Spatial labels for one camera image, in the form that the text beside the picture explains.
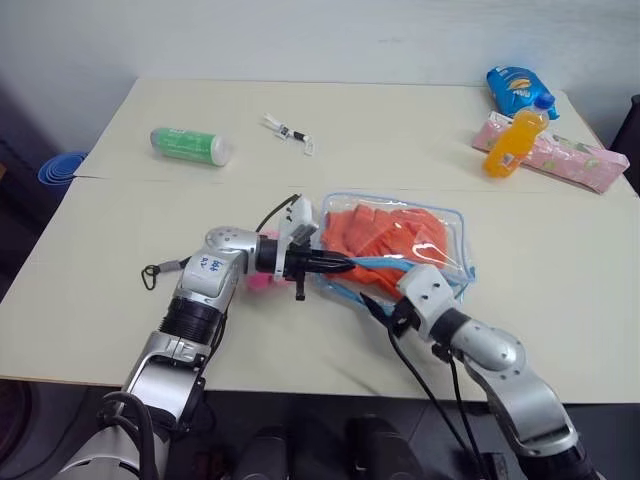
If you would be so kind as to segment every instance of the green bottle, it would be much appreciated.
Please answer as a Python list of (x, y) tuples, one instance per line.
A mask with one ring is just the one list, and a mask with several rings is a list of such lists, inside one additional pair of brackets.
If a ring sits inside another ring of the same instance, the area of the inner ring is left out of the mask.
[(156, 128), (151, 132), (151, 145), (167, 157), (218, 167), (226, 165), (231, 154), (229, 145), (219, 135), (175, 128)]

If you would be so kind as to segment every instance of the black cable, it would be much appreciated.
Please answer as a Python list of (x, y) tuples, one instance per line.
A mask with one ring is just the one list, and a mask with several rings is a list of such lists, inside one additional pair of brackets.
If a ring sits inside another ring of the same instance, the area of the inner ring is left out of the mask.
[(280, 210), (282, 210), (284, 207), (286, 207), (289, 203), (293, 203), (295, 202), (297, 199), (300, 198), (300, 194), (298, 193), (294, 193), (293, 195), (291, 195), (289, 198), (287, 198), (285, 201), (283, 201), (280, 205), (278, 205), (276, 208), (274, 208), (273, 210), (271, 210), (266, 217), (264, 217), (262, 219), (262, 221), (260, 222), (260, 224), (256, 227), (256, 232), (260, 232), (260, 230), (262, 230), (262, 227), (265, 226), (265, 224), (271, 220), (271, 217), (273, 217), (276, 213), (278, 213)]
[(220, 348), (220, 344), (222, 343), (222, 337), (224, 337), (224, 331), (227, 327), (227, 314), (225, 312), (224, 316), (220, 319), (220, 323), (216, 328), (216, 335), (214, 336), (213, 345), (211, 347), (211, 357), (218, 351)]
[(451, 430), (451, 433), (453, 434), (456, 441), (458, 442), (458, 445), (460, 445), (460, 448), (462, 448), (462, 450), (464, 450), (464, 452), (467, 455), (469, 455), (469, 458), (474, 458), (473, 453), (469, 450), (469, 447), (464, 443), (464, 440), (462, 440), (462, 437), (458, 433), (458, 430), (456, 429), (455, 425), (451, 422), (451, 419), (449, 418), (449, 415), (447, 415), (447, 412), (444, 411), (444, 409), (442, 408), (442, 405), (440, 405), (440, 402), (438, 401), (436, 396), (433, 394), (429, 386), (423, 380), (422, 376), (420, 376), (420, 373), (418, 373), (418, 370), (416, 369), (416, 367), (413, 366), (411, 361), (400, 349), (400, 345), (398, 345), (398, 341), (396, 340), (396, 337), (393, 334), (391, 325), (387, 327), (387, 333), (389, 334), (389, 341), (391, 342), (391, 346), (395, 350), (396, 354), (398, 355), (398, 357), (400, 357), (400, 360), (402, 360), (402, 363), (404, 363), (405, 366), (409, 369), (409, 371), (413, 374), (416, 381), (422, 387), (422, 390), (424, 390), (424, 393), (427, 394), (427, 397), (429, 397), (429, 400), (431, 400), (433, 405), (436, 407), (436, 410), (438, 411), (438, 413), (440, 414), (444, 422), (447, 424), (447, 427), (449, 427), (449, 430)]
[(462, 403), (462, 395), (460, 394), (460, 382), (458, 381), (458, 369), (456, 368), (456, 361), (453, 359), (453, 356), (449, 358), (449, 365), (451, 366), (451, 377), (453, 379), (453, 390), (456, 394), (456, 404), (458, 405), (458, 410), (460, 411), (460, 417), (462, 417), (464, 429), (467, 432), (469, 441), (471, 442), (471, 449), (473, 450), (473, 455), (475, 456), (476, 468), (478, 469), (478, 473), (482, 475), (483, 478), (490, 480), (491, 477), (488, 474), (487, 466), (484, 463), (484, 459), (480, 454), (480, 449), (478, 448), (476, 437), (473, 434), (471, 424), (469, 423), (469, 418), (467, 417), (467, 412), (464, 408), (464, 404)]
[(53, 455), (58, 451), (58, 448), (60, 448), (60, 445), (62, 445), (62, 442), (64, 441), (64, 439), (66, 438), (66, 436), (69, 434), (69, 432), (71, 431), (71, 428), (75, 425), (76, 421), (78, 420), (78, 418), (80, 417), (80, 412), (82, 412), (82, 409), (85, 407), (85, 404), (87, 403), (87, 399), (89, 398), (89, 387), (85, 388), (84, 390), (84, 394), (82, 395), (82, 400), (80, 400), (80, 404), (78, 405), (78, 408), (76, 409), (76, 412), (74, 413), (73, 417), (71, 418), (71, 420), (69, 421), (69, 423), (67, 424), (67, 426), (64, 428), (64, 430), (62, 431), (62, 435), (60, 435), (60, 438), (58, 439), (58, 441), (56, 442), (55, 446), (53, 447), (53, 449), (47, 454), (46, 457), (44, 457), (42, 460), (40, 460), (38, 463), (36, 463), (34, 466), (29, 467), (28, 469), (26, 469), (24, 472), (19, 473), (18, 475), (14, 475), (13, 477), (5, 477), (2, 478), (1, 480), (17, 480), (19, 478), (24, 477), (25, 475), (28, 475), (29, 473), (37, 470), (38, 468), (40, 468), (41, 466), (43, 466), (45, 463), (47, 463), (49, 460), (51, 460), (51, 458), (53, 457)]
[(105, 426), (111, 427), (117, 425), (122, 428), (125, 433), (129, 435), (129, 438), (138, 451), (140, 451), (140, 432), (138, 432), (138, 427), (136, 427), (131, 420), (121, 415), (113, 415), (103, 418), (103, 422)]
[(104, 396), (106, 402), (121, 402), (131, 407), (138, 421), (140, 434), (140, 479), (158, 480), (156, 452), (153, 442), (153, 424), (149, 409), (135, 395), (127, 392), (111, 392)]
[(211, 435), (211, 433), (213, 433), (214, 429), (216, 428), (217, 425), (217, 419), (216, 419), (216, 414), (213, 411), (213, 407), (211, 405), (209, 405), (209, 403), (207, 402), (206, 398), (199, 401), (198, 402), (198, 406), (196, 407), (196, 409), (200, 408), (200, 407), (204, 407), (204, 410), (207, 412), (207, 416), (209, 417), (209, 421), (207, 422), (208, 425), (206, 425), (205, 427), (201, 427), (201, 428), (191, 428), (190, 430), (186, 431), (186, 432), (180, 432), (180, 433), (174, 433), (174, 435), (171, 437), (171, 444), (175, 445), (178, 442), (183, 441), (186, 438), (189, 437), (208, 437), (209, 435)]

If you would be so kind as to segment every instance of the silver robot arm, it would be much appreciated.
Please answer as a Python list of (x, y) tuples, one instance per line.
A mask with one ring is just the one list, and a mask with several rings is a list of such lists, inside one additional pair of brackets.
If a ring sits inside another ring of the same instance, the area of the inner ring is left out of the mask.
[[(189, 428), (204, 391), (203, 372), (240, 276), (262, 271), (295, 280), (296, 298), (304, 299), (306, 272), (354, 268), (343, 255), (309, 247), (317, 228), (311, 203), (299, 198), (281, 218), (278, 240), (235, 227), (209, 231), (204, 246), (186, 264), (167, 314), (150, 334), (122, 394), (112, 395), (104, 428), (67, 462), (56, 480), (162, 478), (171, 434)], [(146, 449), (152, 462), (143, 465), (142, 428), (127, 418), (127, 408), (135, 409), (121, 401), (131, 397), (148, 412), (153, 429), (153, 445)]]
[(414, 326), (420, 337), (450, 349), (485, 391), (527, 478), (601, 478), (562, 403), (529, 366), (518, 339), (460, 312), (451, 287), (432, 265), (412, 268), (398, 289), (419, 319)]
[[(187, 263), (158, 330), (151, 332), (123, 391), (137, 397), (153, 423), (157, 477), (166, 467), (171, 433), (186, 430), (204, 390), (202, 376), (215, 332), (224, 321), (240, 275), (255, 271), (259, 236), (232, 227), (211, 230)], [(116, 404), (121, 412), (123, 405)], [(56, 480), (136, 479), (140, 445), (120, 425), (98, 431)]]

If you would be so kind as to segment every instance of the black strap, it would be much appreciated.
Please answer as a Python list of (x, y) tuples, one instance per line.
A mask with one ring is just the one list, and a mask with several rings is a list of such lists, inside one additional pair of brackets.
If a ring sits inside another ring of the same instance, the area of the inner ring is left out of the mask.
[(140, 272), (140, 276), (142, 277), (142, 283), (147, 290), (153, 290), (156, 288), (157, 277), (159, 274), (164, 272), (175, 272), (178, 270), (184, 270), (184, 267), (187, 266), (191, 257), (187, 257), (184, 260), (171, 260), (168, 262), (163, 262), (158, 265), (147, 265)]

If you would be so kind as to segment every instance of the table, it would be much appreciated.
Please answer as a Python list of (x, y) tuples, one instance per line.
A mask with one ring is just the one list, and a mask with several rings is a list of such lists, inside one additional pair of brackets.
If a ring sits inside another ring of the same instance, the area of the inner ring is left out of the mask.
[[(167, 274), (147, 292), (140, 269), (189, 255), (210, 227), (255, 228), (294, 191), (254, 186), (249, 196), (238, 190), (76, 179), (0, 305), (0, 375), (122, 382), (177, 280), (177, 273)], [(302, 191), (314, 204), (327, 193)], [(465, 310), (520, 337), (565, 401), (640, 399), (636, 199), (523, 194), (505, 204), (495, 192), (378, 193), (465, 213), (479, 277)], [(525, 219), (519, 226), (517, 217)], [(603, 244), (607, 255), (598, 255)], [(434, 391), (452, 398), (447, 367), (409, 340), (405, 348)], [(292, 288), (239, 291), (220, 356), (206, 376), (209, 388), (223, 390), (422, 395), (381, 327), (311, 288), (305, 302), (294, 301)], [(484, 398), (464, 379), (466, 398)]]
[[(597, 140), (569, 103), (554, 92), (566, 138)], [(77, 175), (97, 178), (242, 185), (414, 188), (463, 191), (581, 192), (573, 185), (522, 171), (509, 181), (481, 170), (471, 140), (493, 108), (485, 88), (140, 79)], [(269, 112), (309, 133), (313, 158), (260, 125)], [(149, 133), (168, 126), (218, 133), (234, 146), (224, 168), (153, 152)], [(621, 178), (611, 194), (634, 195)]]
[[(558, 98), (556, 128), (593, 143)], [(260, 127), (264, 111), (308, 129), (318, 155)], [(637, 196), (622, 178), (603, 196), (527, 170), (490, 181), (468, 146), (488, 111), (478, 88), (138, 81), (0, 304), (0, 375), (120, 384), (177, 280), (149, 293), (144, 265), (189, 255), (209, 228), (254, 228), (290, 193), (319, 205), (355, 189), (462, 211), (479, 278), (464, 309), (520, 337), (564, 401), (640, 401)], [(163, 124), (221, 132), (236, 157), (223, 169), (158, 158), (147, 136)], [(447, 369), (415, 340), (407, 352), (453, 398)], [(238, 292), (207, 378), (213, 389), (422, 396), (371, 318), (312, 289), (304, 303), (289, 288)], [(484, 398), (466, 378), (463, 390)]]

